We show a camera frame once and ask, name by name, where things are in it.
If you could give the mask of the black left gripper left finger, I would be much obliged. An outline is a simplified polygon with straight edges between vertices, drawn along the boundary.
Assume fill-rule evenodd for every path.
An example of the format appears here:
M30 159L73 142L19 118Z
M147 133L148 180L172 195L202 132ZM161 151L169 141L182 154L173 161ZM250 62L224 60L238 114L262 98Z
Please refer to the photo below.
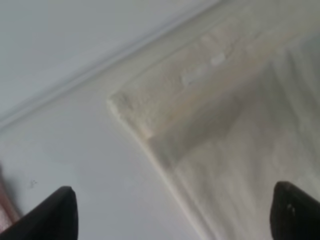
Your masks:
M77 240L78 205L75 191L62 186L32 211L4 230L2 240Z

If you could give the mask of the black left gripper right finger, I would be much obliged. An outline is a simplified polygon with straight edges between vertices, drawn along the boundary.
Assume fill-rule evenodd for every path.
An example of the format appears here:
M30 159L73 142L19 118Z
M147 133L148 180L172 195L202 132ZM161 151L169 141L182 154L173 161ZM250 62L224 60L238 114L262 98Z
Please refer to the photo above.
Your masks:
M270 231L274 240L318 240L320 202L288 181L273 189Z

